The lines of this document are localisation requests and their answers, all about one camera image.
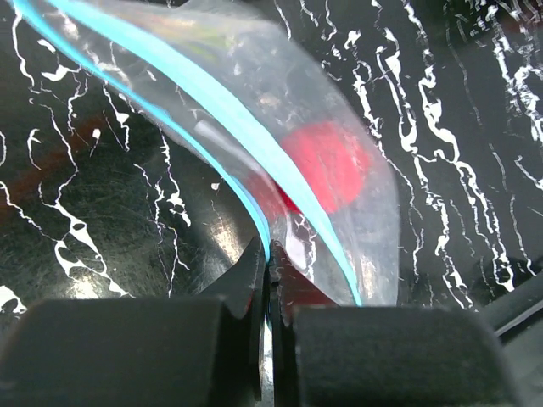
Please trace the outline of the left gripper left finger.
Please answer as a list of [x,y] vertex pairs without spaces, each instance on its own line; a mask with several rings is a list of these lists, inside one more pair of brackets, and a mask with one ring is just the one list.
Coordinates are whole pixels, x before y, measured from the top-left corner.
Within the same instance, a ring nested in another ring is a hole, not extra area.
[[203,292],[33,304],[1,351],[4,406],[253,406],[266,258],[258,238]]

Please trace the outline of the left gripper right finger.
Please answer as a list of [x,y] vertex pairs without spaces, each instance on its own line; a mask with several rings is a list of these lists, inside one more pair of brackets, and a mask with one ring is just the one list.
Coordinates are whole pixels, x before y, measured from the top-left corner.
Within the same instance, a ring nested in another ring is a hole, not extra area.
[[519,406],[501,346],[472,311],[335,303],[271,244],[278,406]]

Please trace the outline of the red fake fruit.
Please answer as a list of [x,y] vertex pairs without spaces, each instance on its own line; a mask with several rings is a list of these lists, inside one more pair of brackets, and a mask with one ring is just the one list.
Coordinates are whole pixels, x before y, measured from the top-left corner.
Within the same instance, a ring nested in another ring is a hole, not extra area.
[[277,136],[327,214],[355,202],[373,162],[363,125],[313,121],[280,130]]

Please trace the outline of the blue zip clear bag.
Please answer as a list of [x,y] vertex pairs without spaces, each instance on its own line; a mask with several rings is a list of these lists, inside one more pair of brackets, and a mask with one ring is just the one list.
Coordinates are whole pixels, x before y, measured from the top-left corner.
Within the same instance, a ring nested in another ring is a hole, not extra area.
[[234,1],[15,1],[13,7],[57,50],[212,167],[262,243],[282,244],[329,297],[395,305],[395,177],[367,131],[373,162],[362,192],[338,212],[324,211],[277,133],[321,120],[363,124],[324,69],[278,24]]

